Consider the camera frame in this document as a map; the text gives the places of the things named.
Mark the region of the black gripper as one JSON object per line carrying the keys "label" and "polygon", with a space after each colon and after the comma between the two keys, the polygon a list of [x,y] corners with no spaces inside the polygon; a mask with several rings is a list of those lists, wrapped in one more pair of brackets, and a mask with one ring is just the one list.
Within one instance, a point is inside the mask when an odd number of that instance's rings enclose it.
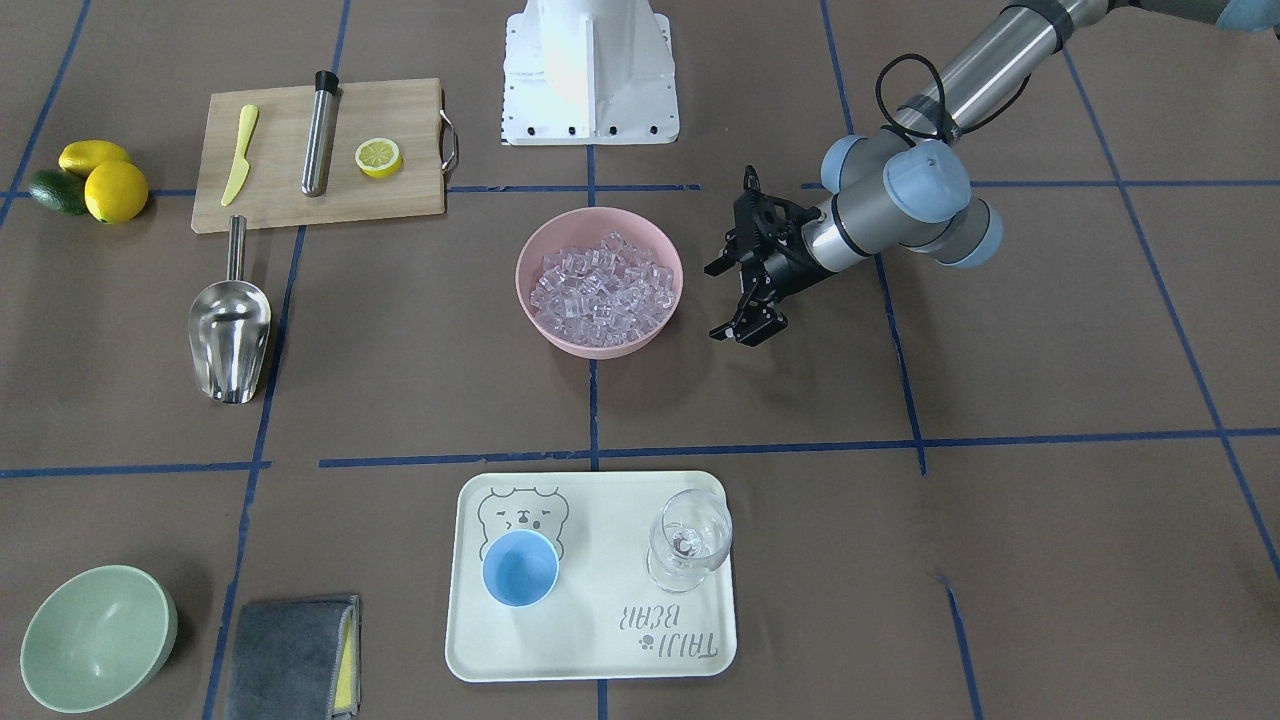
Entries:
{"label": "black gripper", "polygon": [[756,169],[745,168],[742,192],[733,201],[733,225],[724,233],[719,255],[703,269],[712,277],[739,270],[742,291],[730,320],[709,331],[712,340],[762,345],[788,328],[780,310],[782,299],[835,275],[817,261],[803,237],[803,227],[818,218],[817,208],[765,193]]}

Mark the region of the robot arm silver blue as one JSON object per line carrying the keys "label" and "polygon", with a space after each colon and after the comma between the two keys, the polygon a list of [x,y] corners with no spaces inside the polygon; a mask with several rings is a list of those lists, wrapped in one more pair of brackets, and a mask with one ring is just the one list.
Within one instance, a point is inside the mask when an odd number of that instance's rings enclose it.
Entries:
{"label": "robot arm silver blue", "polygon": [[881,126],[828,147],[822,202],[765,193],[746,167],[733,224],[704,269],[737,272],[740,296],[709,337],[756,347],[788,327],[785,299],[892,247],[942,266],[987,263],[1004,241],[1004,219],[974,196],[956,145],[1019,100],[1075,32],[1115,9],[1115,1],[1007,1],[946,67],[919,53],[887,61],[873,88]]}

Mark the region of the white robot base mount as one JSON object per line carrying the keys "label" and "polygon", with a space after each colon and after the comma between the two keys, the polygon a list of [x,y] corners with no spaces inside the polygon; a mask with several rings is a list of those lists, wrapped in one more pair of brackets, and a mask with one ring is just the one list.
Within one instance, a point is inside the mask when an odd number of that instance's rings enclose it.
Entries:
{"label": "white robot base mount", "polygon": [[648,1],[529,1],[504,28],[500,141],[673,143],[681,132],[669,18]]}

